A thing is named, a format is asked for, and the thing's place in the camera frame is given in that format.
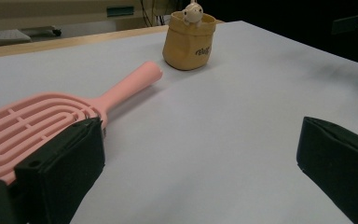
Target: white tabletop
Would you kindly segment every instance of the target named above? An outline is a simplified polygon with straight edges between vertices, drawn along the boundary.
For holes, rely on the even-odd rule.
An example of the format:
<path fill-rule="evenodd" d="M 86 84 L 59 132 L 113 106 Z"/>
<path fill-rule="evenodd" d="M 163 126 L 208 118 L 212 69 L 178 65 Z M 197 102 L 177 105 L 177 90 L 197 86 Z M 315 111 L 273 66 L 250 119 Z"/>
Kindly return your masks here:
<path fill-rule="evenodd" d="M 164 62 L 165 35 L 0 58 L 0 106 L 97 97 L 145 61 L 164 72 L 109 114 L 106 165 L 72 223 L 351 223 L 296 150 L 305 116 L 358 133 L 358 63 L 235 21 L 184 72 Z"/>

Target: scoop handle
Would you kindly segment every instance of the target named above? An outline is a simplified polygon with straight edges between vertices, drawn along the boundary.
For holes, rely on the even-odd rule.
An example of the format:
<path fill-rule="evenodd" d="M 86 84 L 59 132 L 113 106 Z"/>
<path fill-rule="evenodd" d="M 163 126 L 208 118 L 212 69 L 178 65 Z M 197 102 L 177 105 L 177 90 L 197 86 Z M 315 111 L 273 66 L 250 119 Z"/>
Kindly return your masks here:
<path fill-rule="evenodd" d="M 102 96 L 98 97 L 96 101 L 102 110 L 107 113 L 112 107 L 156 82 L 161 77 L 162 71 L 156 63 L 151 61 L 145 62 Z"/>

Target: tan paper cup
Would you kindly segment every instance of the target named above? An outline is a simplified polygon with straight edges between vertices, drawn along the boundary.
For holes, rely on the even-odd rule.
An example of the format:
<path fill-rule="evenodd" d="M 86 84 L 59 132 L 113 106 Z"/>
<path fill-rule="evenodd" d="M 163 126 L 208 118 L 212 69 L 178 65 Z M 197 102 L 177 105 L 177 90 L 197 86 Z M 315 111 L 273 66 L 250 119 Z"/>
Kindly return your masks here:
<path fill-rule="evenodd" d="M 183 17 L 182 11 L 171 14 L 162 56 L 176 69 L 191 70 L 209 60 L 216 19 L 204 13 L 202 23 L 197 27 L 195 23 L 186 25 Z"/>

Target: black cable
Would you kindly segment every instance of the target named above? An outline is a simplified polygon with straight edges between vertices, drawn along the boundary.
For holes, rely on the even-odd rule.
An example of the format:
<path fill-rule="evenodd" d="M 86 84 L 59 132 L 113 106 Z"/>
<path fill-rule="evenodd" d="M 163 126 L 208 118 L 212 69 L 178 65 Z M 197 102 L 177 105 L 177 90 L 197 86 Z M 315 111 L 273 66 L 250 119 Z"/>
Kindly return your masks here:
<path fill-rule="evenodd" d="M 165 25 L 165 20 L 163 19 L 163 16 L 158 16 L 158 18 L 159 18 L 159 23 L 161 25 Z"/>
<path fill-rule="evenodd" d="M 141 1 L 141 6 L 142 6 L 142 13 L 144 14 L 144 21 L 146 26 L 153 26 L 152 22 L 150 21 L 149 17 L 147 16 L 147 13 L 145 11 L 145 7 L 144 7 L 144 0 L 140 0 Z"/>
<path fill-rule="evenodd" d="M 180 11 L 182 10 L 182 0 L 176 0 L 176 10 Z"/>

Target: litter scoop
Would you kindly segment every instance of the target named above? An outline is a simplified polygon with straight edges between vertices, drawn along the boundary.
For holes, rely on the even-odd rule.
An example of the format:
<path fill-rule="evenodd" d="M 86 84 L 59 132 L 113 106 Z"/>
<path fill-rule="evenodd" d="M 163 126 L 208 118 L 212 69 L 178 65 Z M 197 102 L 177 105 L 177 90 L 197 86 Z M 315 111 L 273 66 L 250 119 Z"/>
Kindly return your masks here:
<path fill-rule="evenodd" d="M 102 129 L 107 113 L 136 92 L 159 80 L 161 69 L 153 62 L 141 64 L 97 98 L 61 92 L 42 92 L 0 108 L 0 179 L 15 180 L 14 166 L 69 125 L 99 117 Z"/>

